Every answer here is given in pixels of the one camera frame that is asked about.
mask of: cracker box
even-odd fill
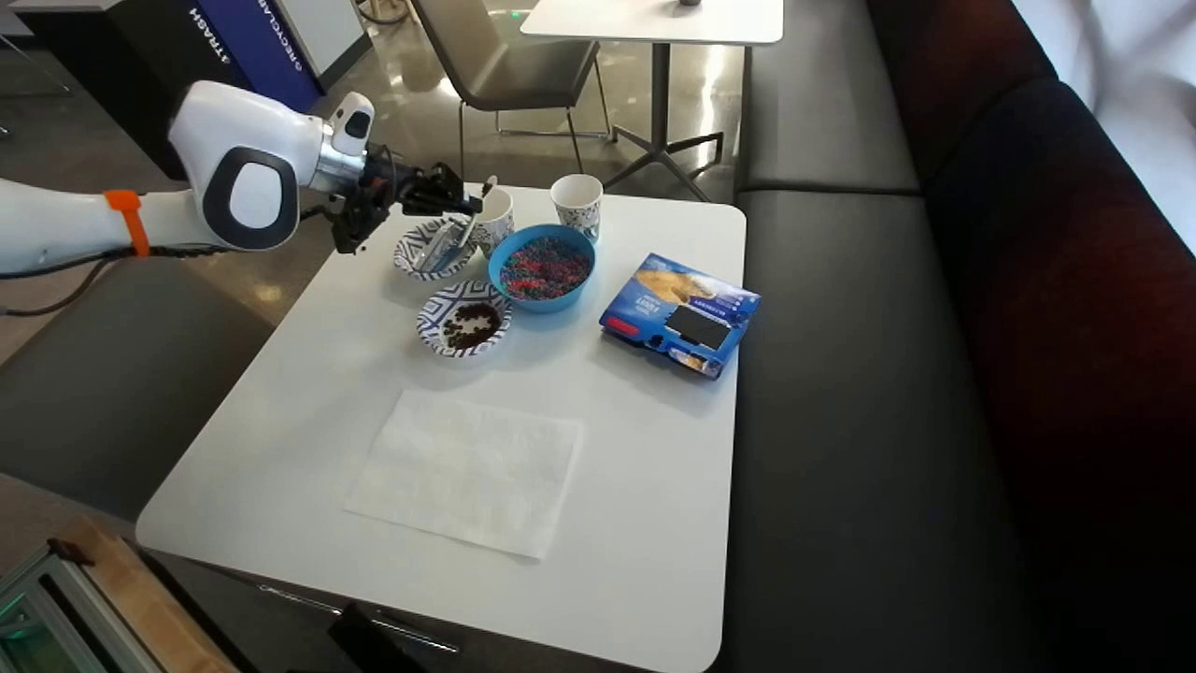
[[[693,375],[719,378],[741,348],[759,295],[667,255],[647,255],[619,295],[602,309],[602,329]]]

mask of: white napkin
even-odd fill
[[[542,561],[584,421],[405,393],[347,483],[345,507]]]

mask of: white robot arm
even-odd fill
[[[122,252],[281,245],[298,228],[298,187],[339,194],[364,177],[371,126],[364,93],[318,121],[249,90],[195,83],[168,131],[192,191],[62,194],[0,181],[0,277]]]

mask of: white table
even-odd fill
[[[553,221],[512,191],[515,226]],[[604,199],[599,277],[571,315],[515,318],[501,353],[421,348],[430,289],[391,269],[414,221],[332,255],[137,515],[151,551],[643,668],[720,647],[736,361],[693,380],[599,338],[647,252],[745,274],[731,204]],[[405,388],[578,417],[588,440],[547,561],[521,561],[345,507]]]
[[[618,173],[608,187],[660,162],[698,199],[704,191],[675,167],[674,152],[719,143],[710,162],[719,163],[720,131],[668,143],[668,52],[674,46],[775,46],[780,31],[786,0],[704,0],[698,6],[675,0],[538,0],[525,24],[525,35],[538,39],[652,41],[652,133],[619,131],[643,144],[643,158]]]

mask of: table leg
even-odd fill
[[[668,46],[668,41],[652,46],[652,133],[641,140],[641,133],[618,126],[619,140],[643,144],[643,158],[633,162],[633,163],[628,163],[624,173],[618,173],[614,181],[604,181],[604,187],[636,177],[636,173],[647,167],[652,162],[660,162],[680,183],[687,183],[687,187],[695,191],[695,199],[708,202],[708,194],[704,194],[704,187],[695,183],[695,177],[720,162],[720,131],[668,143],[668,67],[674,67],[668,57],[674,57],[674,46]],[[685,173],[685,167],[674,162],[674,152],[693,149],[693,144],[708,144],[708,143],[714,143],[714,162],[710,162],[710,163],[698,163],[695,173]]]

